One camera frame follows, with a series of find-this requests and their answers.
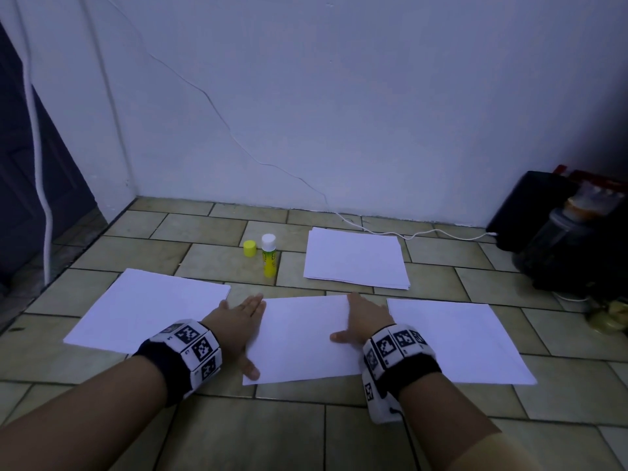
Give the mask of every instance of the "sleeve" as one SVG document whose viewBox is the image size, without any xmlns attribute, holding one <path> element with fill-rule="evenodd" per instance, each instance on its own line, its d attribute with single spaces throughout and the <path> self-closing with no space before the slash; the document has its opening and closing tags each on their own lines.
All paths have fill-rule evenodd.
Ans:
<svg viewBox="0 0 628 471">
<path fill-rule="evenodd" d="M 523 446 L 503 433 L 489 435 L 471 446 L 447 471 L 540 471 Z"/>
</svg>

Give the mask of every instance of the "white paper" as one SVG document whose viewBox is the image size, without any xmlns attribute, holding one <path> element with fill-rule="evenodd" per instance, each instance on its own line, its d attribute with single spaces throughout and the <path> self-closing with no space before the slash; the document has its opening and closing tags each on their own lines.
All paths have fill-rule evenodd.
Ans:
<svg viewBox="0 0 628 471">
<path fill-rule="evenodd" d="M 134 354 L 142 342 L 179 319 L 201 320 L 231 286 L 127 269 L 63 340 Z"/>
<path fill-rule="evenodd" d="M 314 228 L 308 237 L 303 276 L 380 288 L 409 289 L 399 241 Z"/>
<path fill-rule="evenodd" d="M 388 299 L 388 308 L 419 331 L 452 382 L 536 384 L 489 305 Z"/>
<path fill-rule="evenodd" d="M 257 336 L 247 346 L 247 356 L 265 384 L 321 379 L 360 373 L 362 351 L 329 340 L 332 332 L 345 330 L 349 321 L 346 296 L 310 296 L 266 300 L 266 311 Z"/>
</svg>

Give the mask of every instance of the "yellow cap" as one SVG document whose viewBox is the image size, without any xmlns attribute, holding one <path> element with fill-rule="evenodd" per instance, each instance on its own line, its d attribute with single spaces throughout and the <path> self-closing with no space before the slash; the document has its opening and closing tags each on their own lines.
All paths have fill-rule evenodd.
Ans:
<svg viewBox="0 0 628 471">
<path fill-rule="evenodd" d="M 255 245 L 255 241 L 247 240 L 244 242 L 244 255 L 246 257 L 253 257 L 257 252 L 257 245 Z"/>
</svg>

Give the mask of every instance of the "dark blue door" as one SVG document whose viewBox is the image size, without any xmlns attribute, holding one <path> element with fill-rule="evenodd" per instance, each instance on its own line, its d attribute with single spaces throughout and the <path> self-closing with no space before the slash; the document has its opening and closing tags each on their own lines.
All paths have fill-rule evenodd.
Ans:
<svg viewBox="0 0 628 471">
<path fill-rule="evenodd" d="M 44 215 L 35 191 L 33 140 L 21 61 L 0 26 L 0 282 L 42 250 Z M 44 190 L 53 238 L 96 206 L 79 169 L 39 98 Z"/>
</svg>

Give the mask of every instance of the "white cable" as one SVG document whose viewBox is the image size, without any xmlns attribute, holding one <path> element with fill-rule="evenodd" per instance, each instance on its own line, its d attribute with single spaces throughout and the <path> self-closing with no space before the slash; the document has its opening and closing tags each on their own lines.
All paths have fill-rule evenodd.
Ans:
<svg viewBox="0 0 628 471">
<path fill-rule="evenodd" d="M 587 296 L 584 299 L 568 299 L 568 298 L 562 297 L 557 292 L 552 292 L 552 294 L 554 294 L 557 298 L 561 298 L 563 301 L 569 301 L 571 303 L 583 303 L 583 302 L 588 301 L 589 299 L 591 299 L 591 296 Z"/>
<path fill-rule="evenodd" d="M 33 85 L 31 83 L 31 45 L 28 41 L 26 33 L 26 25 L 22 18 L 20 5 L 18 0 L 13 0 L 18 13 L 20 22 L 20 30 L 24 38 L 24 58 L 22 59 L 22 76 L 24 80 L 24 94 L 26 95 L 26 107 L 28 109 L 28 118 L 31 122 L 31 132 L 33 134 L 33 153 L 35 156 L 35 189 L 37 197 L 42 205 L 42 210 L 46 219 L 46 228 L 43 236 L 43 283 L 45 286 L 50 284 L 50 243 L 52 241 L 52 211 L 43 189 L 43 167 L 42 167 L 42 137 L 39 129 L 39 120 L 37 118 L 37 108 L 35 104 L 35 94 L 33 93 Z"/>
<path fill-rule="evenodd" d="M 361 229 L 361 230 L 364 230 L 364 231 L 366 231 L 366 232 L 369 232 L 369 233 L 371 233 L 371 234 L 373 234 L 373 235 L 397 235 L 398 237 L 404 238 L 404 239 L 406 239 L 406 240 L 411 240 L 412 238 L 414 238 L 414 237 L 415 237 L 415 236 L 417 236 L 417 235 L 424 235 L 424 234 L 427 234 L 427 233 L 432 233 L 433 231 L 440 231 L 441 233 L 443 233 L 443 234 L 445 234 L 445 235 L 447 235 L 447 236 L 449 236 L 449 237 L 451 237 L 451 238 L 454 238 L 454 239 L 457 239 L 457 240 L 462 240 L 462 241 L 473 241 L 473 240 L 476 240 L 476 239 L 482 238 L 483 236 L 486 236 L 486 235 L 490 235 L 490 236 L 491 236 L 491 233 L 488 233 L 488 232 L 487 232 L 487 233 L 483 233 L 483 234 L 481 234 L 480 236 L 476 236 L 476 237 L 474 237 L 474 238 L 459 238 L 459 237 L 457 237 L 457 236 L 454 236 L 454 235 L 449 234 L 449 233 L 448 233 L 448 232 L 446 232 L 446 231 L 443 231 L 443 230 L 438 229 L 438 228 L 434 228 L 434 229 L 431 229 L 431 230 L 428 230 L 428 231 L 420 231 L 420 232 L 417 232 L 417 233 L 413 234 L 413 235 L 412 235 L 412 236 L 410 236 L 410 237 L 406 237 L 406 236 L 401 235 L 401 234 L 399 234 L 399 233 L 396 233 L 396 232 L 394 232 L 394 231 L 390 231 L 390 232 L 386 232 L 386 233 L 375 233 L 374 231 L 371 231 L 370 229 L 365 228 L 365 227 L 363 227 L 363 226 L 361 226 L 361 225 L 356 225 L 353 221 L 347 220 L 345 217 L 343 217 L 340 213 L 336 212 L 336 211 L 335 211 L 335 210 L 334 210 L 334 209 L 330 206 L 329 202 L 327 201 L 327 196 L 326 196 L 326 194 L 325 194 L 325 193 L 323 193 L 322 191 L 320 191 L 320 190 L 318 190 L 318 189 L 314 188 L 313 186 L 311 186 L 311 185 L 310 185 L 310 184 L 309 184 L 309 183 L 308 183 L 308 182 L 307 182 L 304 178 L 299 177 L 298 175 L 294 175 L 294 174 L 292 174 L 292 173 L 288 172 L 287 170 L 284 170 L 283 168 L 281 168 L 281 167 L 279 167 L 279 166 L 277 166 L 277 165 L 274 165 L 274 164 L 271 164 L 271 163 L 265 163 L 265 162 L 261 162 L 261 161 L 257 160 L 257 159 L 256 159 L 256 158 L 255 158 L 255 157 L 254 157 L 254 156 L 253 156 L 253 155 L 252 155 L 252 154 L 251 154 L 251 153 L 250 153 L 250 152 L 249 152 L 246 148 L 244 148 L 244 146 L 240 143 L 240 141 L 238 141 L 238 139 L 236 139 L 236 137 L 233 135 L 233 132 L 231 131 L 231 127 L 229 126 L 229 124 L 227 123 L 227 121 L 224 119 L 224 117 L 220 114 L 220 112 L 219 112 L 219 111 L 218 111 L 218 109 L 216 108 L 216 105 L 214 104 L 214 101 L 212 101 L 212 98 L 209 96 L 209 94 L 208 94 L 208 93 L 207 93 L 204 89 L 202 89 L 202 88 L 200 88 L 199 86 L 195 85 L 193 82 L 188 81 L 188 80 L 187 80 L 186 78 L 184 78 L 181 74 L 179 74 L 177 71 L 175 71 L 172 67 L 170 67 L 168 64 L 166 64 L 165 62 L 161 61 L 161 59 L 157 58 L 154 54 L 152 54 L 150 51 L 148 51 L 148 46 L 146 45 L 146 41 L 144 40 L 144 37 L 142 36 L 142 33 L 141 33 L 138 29 L 137 29 L 137 27 L 133 24 L 133 22 L 130 20 L 130 18 L 129 18 L 129 17 L 128 17 L 128 16 L 127 16 L 127 15 L 126 15 L 123 11 L 122 11 L 122 9 L 121 9 L 118 5 L 116 5 L 116 4 L 113 2 L 113 0 L 107 0 L 107 1 L 108 1 L 108 2 L 109 2 L 109 3 L 110 3 L 110 4 L 111 4 L 111 5 L 112 5 L 112 6 L 113 6 L 113 7 L 114 7 L 117 11 L 118 11 L 118 13 L 120 13 L 120 14 L 121 14 L 121 15 L 122 15 L 122 16 L 123 16 L 126 20 L 127 20 L 127 22 L 131 25 L 131 27 L 133 28 L 133 30 L 137 33 L 137 36 L 140 38 L 140 40 L 141 40 L 142 44 L 144 45 L 144 49 L 145 49 L 146 53 L 148 54 L 148 56 L 150 56 L 150 57 L 151 57 L 151 58 L 153 58 L 155 61 L 159 62 L 160 64 L 162 64 L 163 66 L 165 66 L 166 68 L 168 68 L 168 69 L 169 69 L 170 71 L 172 71 L 175 75 L 177 75 L 177 77 L 178 77 L 178 78 L 180 78 L 182 81 L 184 81 L 185 83 L 187 83 L 187 84 L 189 84 L 190 86 L 194 87 L 194 89 L 196 89 L 196 90 L 200 91 L 202 94 L 204 94 L 204 95 L 205 95 L 205 97 L 206 97 L 206 98 L 207 98 L 207 100 L 209 101 L 209 104 L 212 106 L 212 108 L 213 108 L 213 110 L 215 111 L 215 113 L 218 115 L 218 117 L 220 118 L 220 120 L 222 121 L 222 123 L 225 125 L 225 127 L 227 127 L 227 132 L 229 133 L 229 136 L 230 136 L 230 137 L 231 137 L 231 139 L 232 139 L 232 140 L 233 140 L 233 141 L 234 141 L 234 142 L 235 142 L 235 143 L 236 143 L 236 144 L 240 147 L 240 149 L 242 149 L 242 150 L 243 150 L 243 151 L 244 151 L 244 152 L 245 152 L 245 153 L 246 153 L 249 157 L 251 157 L 251 159 L 253 159 L 253 161 L 254 161 L 255 163 L 257 163 L 257 164 L 259 164 L 259 165 L 266 166 L 266 167 L 273 167 L 273 168 L 276 168 L 277 170 L 280 170 L 280 171 L 282 171 L 283 173 L 285 173 L 285 174 L 287 174 L 287 175 L 290 175 L 292 178 L 296 178 L 297 180 L 300 180 L 300 181 L 302 181 L 303 183 L 305 183 L 305 184 L 307 185 L 307 187 L 309 187 L 310 189 L 314 190 L 316 193 L 318 193 L 319 195 L 321 195 L 321 196 L 323 197 L 323 199 L 325 200 L 325 205 L 327 205 L 327 208 L 329 208 L 329 210 L 330 210 L 332 213 L 335 213 L 336 215 L 338 215 L 338 216 L 342 219 L 342 221 L 344 221 L 344 222 L 346 222 L 346 223 L 348 223 L 348 224 L 350 224 L 350 225 L 353 225 L 354 227 L 357 227 L 357 228 L 359 228 L 359 229 Z"/>
</svg>

